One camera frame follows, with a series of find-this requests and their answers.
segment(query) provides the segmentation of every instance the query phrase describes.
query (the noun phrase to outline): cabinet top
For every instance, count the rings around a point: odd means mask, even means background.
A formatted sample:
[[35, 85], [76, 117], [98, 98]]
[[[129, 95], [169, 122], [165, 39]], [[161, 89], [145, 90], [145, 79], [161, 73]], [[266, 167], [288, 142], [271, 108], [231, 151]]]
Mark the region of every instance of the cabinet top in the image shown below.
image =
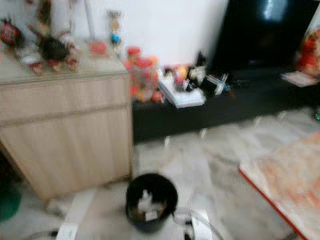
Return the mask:
[[27, 66], [21, 64], [8, 48], [1, 49], [0, 85], [18, 84], [38, 81], [54, 81], [69, 78], [90, 78], [117, 74], [126, 74], [127, 69], [108, 47], [107, 57], [92, 57], [87, 43], [81, 44], [82, 54], [79, 57], [77, 72], [72, 72], [62, 63], [61, 70], [54, 72], [43, 62], [43, 73], [34, 74]]

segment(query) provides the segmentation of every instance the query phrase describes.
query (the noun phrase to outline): white wall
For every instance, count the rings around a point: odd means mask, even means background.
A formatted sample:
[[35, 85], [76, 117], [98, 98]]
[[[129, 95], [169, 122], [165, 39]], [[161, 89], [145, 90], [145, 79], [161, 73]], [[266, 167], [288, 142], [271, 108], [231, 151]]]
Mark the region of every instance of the white wall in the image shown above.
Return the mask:
[[[0, 0], [0, 17], [11, 13], [25, 30], [24, 0]], [[74, 33], [88, 38], [84, 0], [72, 0]], [[228, 0], [89, 0], [97, 38], [109, 37], [107, 10], [120, 10], [120, 36], [125, 46], [136, 45], [144, 55], [155, 55], [160, 64], [193, 63], [217, 39]], [[320, 10], [311, 26], [320, 24]]]

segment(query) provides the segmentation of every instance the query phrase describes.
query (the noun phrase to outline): cabinet door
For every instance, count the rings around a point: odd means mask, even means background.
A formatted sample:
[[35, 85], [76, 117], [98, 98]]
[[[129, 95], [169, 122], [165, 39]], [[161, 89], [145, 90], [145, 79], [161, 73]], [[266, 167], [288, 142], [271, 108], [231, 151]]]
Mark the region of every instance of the cabinet door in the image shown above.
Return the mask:
[[129, 175], [127, 108], [3, 127], [3, 145], [43, 200]]

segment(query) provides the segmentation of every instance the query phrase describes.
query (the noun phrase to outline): table top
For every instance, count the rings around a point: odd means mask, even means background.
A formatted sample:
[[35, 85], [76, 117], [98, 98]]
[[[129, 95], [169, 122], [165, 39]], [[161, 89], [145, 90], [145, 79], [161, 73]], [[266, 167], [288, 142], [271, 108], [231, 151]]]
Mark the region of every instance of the table top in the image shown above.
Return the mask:
[[14, 57], [13, 51], [6, 47], [2, 47], [0, 50], [0, 85], [52, 81], [67, 78], [99, 77], [127, 73], [127, 69], [117, 58], [111, 47], [108, 47], [108, 56], [106, 57], [92, 57], [88, 43], [81, 42], [80, 48], [82, 54], [79, 57], [77, 72], [70, 71], [64, 64], [62, 64], [60, 72], [54, 72], [46, 63], [44, 63], [43, 73], [36, 75]]
[[320, 132], [239, 170], [303, 239], [320, 239]]

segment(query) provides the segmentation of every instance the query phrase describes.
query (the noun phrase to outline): green object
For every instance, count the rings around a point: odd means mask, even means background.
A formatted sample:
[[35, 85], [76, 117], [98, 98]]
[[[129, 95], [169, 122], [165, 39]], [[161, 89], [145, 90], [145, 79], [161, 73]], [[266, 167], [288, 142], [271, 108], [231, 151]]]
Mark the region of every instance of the green object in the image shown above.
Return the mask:
[[14, 187], [0, 186], [0, 222], [13, 217], [21, 202], [21, 194]]

